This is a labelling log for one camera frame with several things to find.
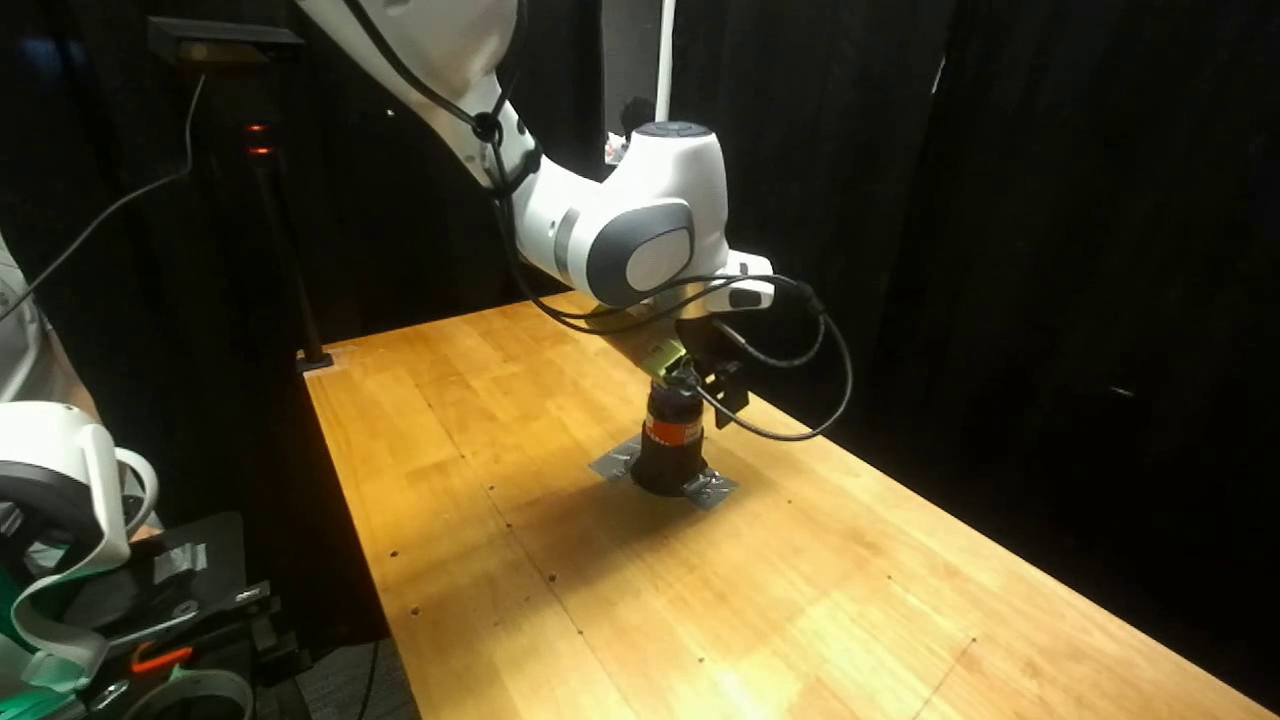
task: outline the wooden tabletop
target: wooden tabletop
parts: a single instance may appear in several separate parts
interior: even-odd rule
[[[425,715],[1269,715],[830,442],[707,427],[712,507],[603,479],[647,378],[528,305],[333,358],[310,393]]]

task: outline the black stand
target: black stand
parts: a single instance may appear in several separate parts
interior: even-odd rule
[[[294,307],[298,307],[298,322],[302,322],[302,373],[316,373],[316,368],[327,368],[333,358],[319,348],[319,327],[316,327],[316,313],[312,313],[312,298],[310,298],[310,283],[305,283],[305,274],[298,269],[298,251],[294,251],[294,230],[288,230],[288,216],[283,216],[283,200],[280,200],[280,145],[271,138],[269,125],[247,125],[246,128],[246,154],[247,154],[247,163],[251,163],[251,186],[258,186],[258,196],[266,205],[266,216],[269,216],[269,241],[271,241],[271,251],[278,251],[278,269],[294,293]]]

